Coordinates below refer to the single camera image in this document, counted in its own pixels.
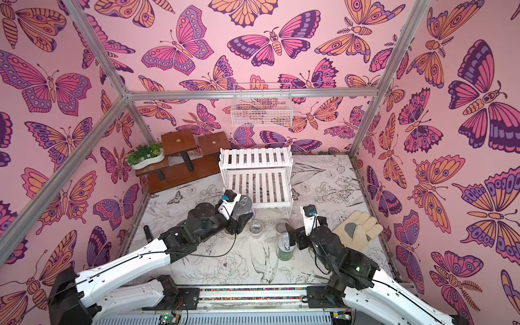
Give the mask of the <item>clear jar red seeds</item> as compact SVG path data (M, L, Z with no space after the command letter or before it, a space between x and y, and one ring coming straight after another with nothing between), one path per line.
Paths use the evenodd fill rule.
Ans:
M289 224L288 219L279 219L275 223L275 230L278 234L285 234L287 233L287 224Z

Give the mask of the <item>clear jar purple seeds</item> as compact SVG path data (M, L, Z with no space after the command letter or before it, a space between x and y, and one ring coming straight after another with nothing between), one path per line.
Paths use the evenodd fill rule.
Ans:
M264 234L265 226L260 220L253 220L249 224L249 233L252 238L261 238Z

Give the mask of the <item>green watermelon seed can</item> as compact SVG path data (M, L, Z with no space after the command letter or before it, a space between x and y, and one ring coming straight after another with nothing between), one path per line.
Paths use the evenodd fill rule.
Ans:
M287 233L280 234L276 242L277 257L281 261L290 261L293 258L294 247L290 244L289 235Z

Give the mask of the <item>white purple tin can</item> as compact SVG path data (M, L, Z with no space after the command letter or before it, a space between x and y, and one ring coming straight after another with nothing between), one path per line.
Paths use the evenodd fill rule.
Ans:
M253 212L253 201L246 195L240 195L240 198L234 205L234 214L235 215L244 215Z

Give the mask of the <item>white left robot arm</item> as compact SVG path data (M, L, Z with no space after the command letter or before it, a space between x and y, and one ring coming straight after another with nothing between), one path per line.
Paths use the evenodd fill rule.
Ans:
M253 215L247 196L221 200L217 205L200 203L186 220L140 249L79 273L66 269L56 277L47 301L51 324L94 324L131 310L178 306L179 289L170 276L145 284L129 282L193 254L220 232L237 236Z

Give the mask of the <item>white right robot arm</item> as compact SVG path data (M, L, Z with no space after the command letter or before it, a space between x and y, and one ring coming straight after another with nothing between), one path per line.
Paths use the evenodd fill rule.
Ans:
M286 225L289 244L310 248L330 272L325 290L345 306L382 324L468 324L428 305L387 274L364 253L344 246L327 226L295 229Z

